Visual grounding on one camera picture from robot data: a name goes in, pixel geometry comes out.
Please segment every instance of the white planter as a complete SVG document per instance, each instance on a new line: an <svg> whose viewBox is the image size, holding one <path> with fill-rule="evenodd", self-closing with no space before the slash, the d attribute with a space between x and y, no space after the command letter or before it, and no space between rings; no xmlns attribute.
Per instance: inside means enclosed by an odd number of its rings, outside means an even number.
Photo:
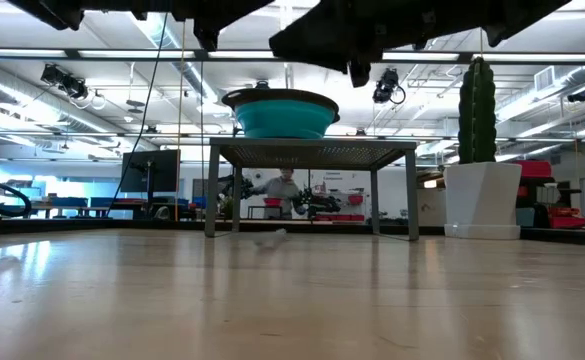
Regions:
<svg viewBox="0 0 585 360"><path fill-rule="evenodd" d="M470 239L518 239L516 194L521 179L517 164L455 165L444 174L445 235Z"/></svg>

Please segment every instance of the computer monitor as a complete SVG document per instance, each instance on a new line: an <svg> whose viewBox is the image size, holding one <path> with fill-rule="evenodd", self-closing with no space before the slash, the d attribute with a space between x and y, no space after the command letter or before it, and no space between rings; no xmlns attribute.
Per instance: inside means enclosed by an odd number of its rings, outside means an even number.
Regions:
<svg viewBox="0 0 585 360"><path fill-rule="evenodd" d="M125 164L130 160L130 166L125 171ZM154 192L176 191L177 166L180 161L179 150L146 151L123 154L123 166L121 169L122 192ZM153 188L148 189L148 166L152 165L151 176Z"/></svg>

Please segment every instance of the plant pot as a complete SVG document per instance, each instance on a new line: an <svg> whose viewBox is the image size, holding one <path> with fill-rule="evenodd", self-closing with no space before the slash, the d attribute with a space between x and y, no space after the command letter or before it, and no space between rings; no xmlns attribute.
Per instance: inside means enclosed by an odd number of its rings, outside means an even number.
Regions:
<svg viewBox="0 0 585 360"><path fill-rule="evenodd" d="M517 164L476 163L446 169L445 235L471 239L519 239L516 196L521 180Z"/></svg>
<svg viewBox="0 0 585 360"><path fill-rule="evenodd" d="M309 91L241 89L222 101L234 110L248 138L321 139L339 121L339 106Z"/></svg>

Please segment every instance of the table leg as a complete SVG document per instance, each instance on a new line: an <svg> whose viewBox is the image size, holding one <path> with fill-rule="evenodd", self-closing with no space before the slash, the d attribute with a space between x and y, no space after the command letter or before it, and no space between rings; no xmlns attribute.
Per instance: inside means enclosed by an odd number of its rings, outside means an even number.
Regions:
<svg viewBox="0 0 585 360"><path fill-rule="evenodd" d="M210 163L208 168L207 208L205 209L205 236L214 237L216 227L216 197L219 189L219 157L220 148L210 147Z"/></svg>
<svg viewBox="0 0 585 360"><path fill-rule="evenodd" d="M243 183L243 169L234 168L234 196L232 197L232 231L239 231L241 222L241 184Z"/></svg>
<svg viewBox="0 0 585 360"><path fill-rule="evenodd" d="M419 240L419 209L416 199L416 156L414 150L405 154L405 181L408 190L408 226L410 241Z"/></svg>
<svg viewBox="0 0 585 360"><path fill-rule="evenodd" d="M372 185L372 232L376 235L381 233L379 220L379 175L377 170L370 172Z"/></svg>

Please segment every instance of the teal bowl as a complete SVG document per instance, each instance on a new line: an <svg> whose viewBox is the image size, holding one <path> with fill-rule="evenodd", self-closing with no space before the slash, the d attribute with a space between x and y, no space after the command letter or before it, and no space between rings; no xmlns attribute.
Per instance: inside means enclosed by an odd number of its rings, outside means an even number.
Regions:
<svg viewBox="0 0 585 360"><path fill-rule="evenodd" d="M222 101L234 110L247 138L321 139L339 121L339 106L309 91L241 89Z"/></svg>

